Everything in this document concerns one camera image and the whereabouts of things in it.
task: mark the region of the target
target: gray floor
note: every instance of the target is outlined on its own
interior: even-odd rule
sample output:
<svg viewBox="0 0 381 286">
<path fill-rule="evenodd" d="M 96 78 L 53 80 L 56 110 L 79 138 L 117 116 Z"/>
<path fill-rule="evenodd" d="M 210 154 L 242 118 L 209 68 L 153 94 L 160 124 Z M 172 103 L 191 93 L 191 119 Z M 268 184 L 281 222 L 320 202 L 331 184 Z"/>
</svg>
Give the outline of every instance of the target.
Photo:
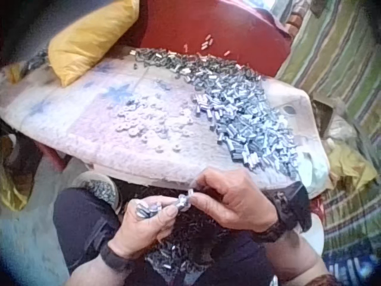
<svg viewBox="0 0 381 286">
<path fill-rule="evenodd" d="M 21 212 L 1 206 L 0 261 L 20 285 L 62 285 L 68 272 L 52 221 L 57 194 L 86 170 L 71 159 L 62 173 L 42 159 L 35 176 L 30 201 Z"/>
</svg>

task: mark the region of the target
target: black watch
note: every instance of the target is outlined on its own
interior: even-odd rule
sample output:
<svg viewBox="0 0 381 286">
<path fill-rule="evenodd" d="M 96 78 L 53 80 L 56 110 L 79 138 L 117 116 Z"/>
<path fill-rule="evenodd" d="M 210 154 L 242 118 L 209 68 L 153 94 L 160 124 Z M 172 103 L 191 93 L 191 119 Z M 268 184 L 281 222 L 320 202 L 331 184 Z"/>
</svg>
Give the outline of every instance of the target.
<svg viewBox="0 0 381 286">
<path fill-rule="evenodd" d="M 123 257 L 116 255 L 115 252 L 113 252 L 113 250 L 109 248 L 107 243 L 105 243 L 102 246 L 100 255 L 104 263 L 116 272 L 127 271 L 131 273 L 133 268 L 135 267 L 134 260 L 125 259 Z"/>
<path fill-rule="evenodd" d="M 286 231 L 294 229 L 298 224 L 302 231 L 312 225 L 308 192 L 301 182 L 282 189 L 270 189 L 263 194 L 275 206 L 278 221 L 264 232 L 252 232 L 252 239 L 257 243 L 273 243 Z"/>
</svg>

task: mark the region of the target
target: blue floor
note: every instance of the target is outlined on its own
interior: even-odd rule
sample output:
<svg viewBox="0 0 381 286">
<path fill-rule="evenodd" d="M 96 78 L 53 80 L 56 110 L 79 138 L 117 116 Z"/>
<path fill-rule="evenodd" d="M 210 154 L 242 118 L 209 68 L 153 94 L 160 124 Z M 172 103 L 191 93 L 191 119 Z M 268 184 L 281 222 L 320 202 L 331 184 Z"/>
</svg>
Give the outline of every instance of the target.
<svg viewBox="0 0 381 286">
<path fill-rule="evenodd" d="M 43 158 L 30 201 L 21 212 L 0 211 L 0 261 L 19 285 L 63 285 L 68 278 L 52 221 L 53 203 L 85 165 L 72 159 L 62 173 Z"/>
</svg>

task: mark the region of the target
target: black cloth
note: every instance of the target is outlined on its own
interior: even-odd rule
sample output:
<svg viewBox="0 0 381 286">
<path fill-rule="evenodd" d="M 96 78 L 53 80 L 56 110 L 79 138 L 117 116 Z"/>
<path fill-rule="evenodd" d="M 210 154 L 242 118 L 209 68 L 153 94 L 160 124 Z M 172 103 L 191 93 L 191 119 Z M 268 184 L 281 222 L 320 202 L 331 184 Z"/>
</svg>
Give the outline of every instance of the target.
<svg viewBox="0 0 381 286">
<path fill-rule="evenodd" d="M 106 202 L 80 188 L 60 192 L 54 205 L 54 225 L 69 273 L 94 259 L 120 227 L 117 215 Z M 196 281 L 195 286 L 265 285 L 273 277 L 264 248 L 248 232 L 229 235 L 212 251 L 216 261 Z M 126 281 L 128 285 L 166 285 L 147 262 L 139 261 Z M 181 285 L 175 279 L 174 285 Z"/>
</svg>

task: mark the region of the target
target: yellow fabric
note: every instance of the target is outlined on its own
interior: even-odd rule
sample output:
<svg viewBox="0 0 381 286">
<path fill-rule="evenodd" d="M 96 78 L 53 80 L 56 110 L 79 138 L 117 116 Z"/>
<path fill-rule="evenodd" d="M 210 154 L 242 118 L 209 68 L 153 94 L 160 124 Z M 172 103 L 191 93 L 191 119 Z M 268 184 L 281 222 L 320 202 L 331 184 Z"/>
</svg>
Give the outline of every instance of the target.
<svg viewBox="0 0 381 286">
<path fill-rule="evenodd" d="M 16 176 L 15 182 L 9 172 L 5 170 L 4 161 L 12 150 L 12 143 L 6 136 L 0 138 L 0 195 L 1 201 L 11 210 L 22 210 L 30 197 L 33 178 L 31 175 Z"/>
<path fill-rule="evenodd" d="M 334 185 L 341 177 L 348 177 L 348 189 L 356 191 L 377 176 L 376 169 L 360 153 L 345 144 L 336 144 L 328 159 Z"/>
<path fill-rule="evenodd" d="M 18 83 L 21 79 L 21 64 L 10 64 L 4 68 L 5 76 L 10 83 Z"/>
<path fill-rule="evenodd" d="M 93 67 L 138 19 L 139 0 L 118 0 L 68 26 L 49 44 L 49 61 L 67 86 Z"/>
</svg>

